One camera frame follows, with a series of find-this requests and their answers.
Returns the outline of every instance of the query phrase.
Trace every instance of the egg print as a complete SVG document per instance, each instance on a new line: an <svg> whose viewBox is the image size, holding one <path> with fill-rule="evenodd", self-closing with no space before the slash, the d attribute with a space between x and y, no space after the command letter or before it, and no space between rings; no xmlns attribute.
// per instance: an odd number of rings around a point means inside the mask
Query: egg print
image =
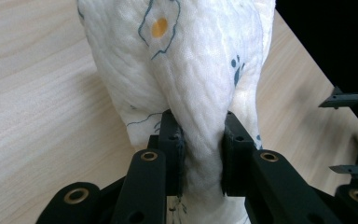
<svg viewBox="0 0 358 224"><path fill-rule="evenodd" d="M178 0L150 0L138 34L151 50L152 60L169 49L179 15Z"/></svg>

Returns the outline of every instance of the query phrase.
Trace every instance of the wooden table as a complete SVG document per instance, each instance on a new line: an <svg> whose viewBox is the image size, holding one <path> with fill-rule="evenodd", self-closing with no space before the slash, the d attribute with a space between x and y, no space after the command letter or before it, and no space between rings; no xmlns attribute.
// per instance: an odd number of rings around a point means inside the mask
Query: wooden table
<svg viewBox="0 0 358 224"><path fill-rule="evenodd" d="M97 75L74 0L0 1L0 223L34 223L64 186L104 188L134 150ZM258 89L264 147L334 193L354 163L358 120L318 104L333 87L276 14Z"/></svg>

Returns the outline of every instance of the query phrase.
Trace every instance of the fabric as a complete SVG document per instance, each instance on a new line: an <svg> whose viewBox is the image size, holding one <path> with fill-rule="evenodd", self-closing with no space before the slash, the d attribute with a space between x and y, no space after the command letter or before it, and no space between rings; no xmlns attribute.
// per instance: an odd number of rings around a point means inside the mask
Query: fabric
<svg viewBox="0 0 358 224"><path fill-rule="evenodd" d="M186 141L185 185L169 223L244 223L222 195L221 139L230 109L261 148L255 93L269 52L273 0L79 0L112 102L136 149L171 109Z"/></svg>

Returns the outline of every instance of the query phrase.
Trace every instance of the black metal bracket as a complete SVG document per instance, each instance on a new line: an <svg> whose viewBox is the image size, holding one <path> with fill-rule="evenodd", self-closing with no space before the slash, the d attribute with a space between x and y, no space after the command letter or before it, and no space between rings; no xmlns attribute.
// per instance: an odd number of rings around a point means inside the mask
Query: black metal bracket
<svg viewBox="0 0 358 224"><path fill-rule="evenodd" d="M222 144L222 191L246 196L252 223L358 223L358 170L335 197L314 189L283 155L256 150L231 112ZM102 190L91 183L61 189L37 223L165 223L166 196L182 195L184 159L183 133L168 110L160 135L134 154L126 177Z"/></svg>

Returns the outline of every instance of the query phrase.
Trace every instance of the orange dot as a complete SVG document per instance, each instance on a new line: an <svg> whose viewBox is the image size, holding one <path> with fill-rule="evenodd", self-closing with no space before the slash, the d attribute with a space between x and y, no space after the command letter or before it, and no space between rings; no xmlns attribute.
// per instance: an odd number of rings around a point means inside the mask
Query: orange dot
<svg viewBox="0 0 358 224"><path fill-rule="evenodd" d="M160 18L153 23L152 26L152 36L159 38L164 36L168 29L168 22L165 18Z"/></svg>

